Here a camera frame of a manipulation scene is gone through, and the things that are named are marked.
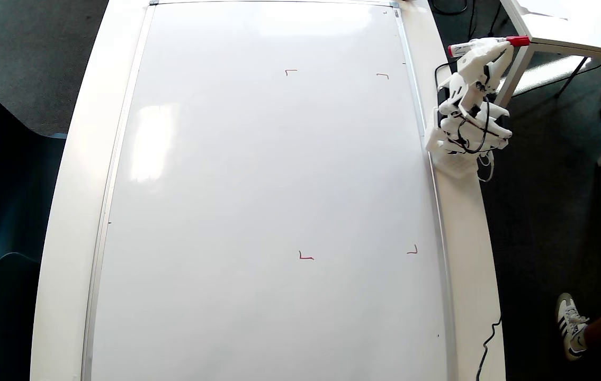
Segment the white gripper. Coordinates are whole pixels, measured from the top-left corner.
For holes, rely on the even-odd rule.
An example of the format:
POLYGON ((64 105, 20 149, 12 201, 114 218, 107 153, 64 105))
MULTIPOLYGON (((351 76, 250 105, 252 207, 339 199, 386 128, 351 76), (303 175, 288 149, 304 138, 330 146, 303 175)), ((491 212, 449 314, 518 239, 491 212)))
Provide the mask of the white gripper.
POLYGON ((437 85, 439 105, 482 105, 493 101, 502 75, 513 62, 508 41, 470 41, 459 44, 459 62, 437 85))

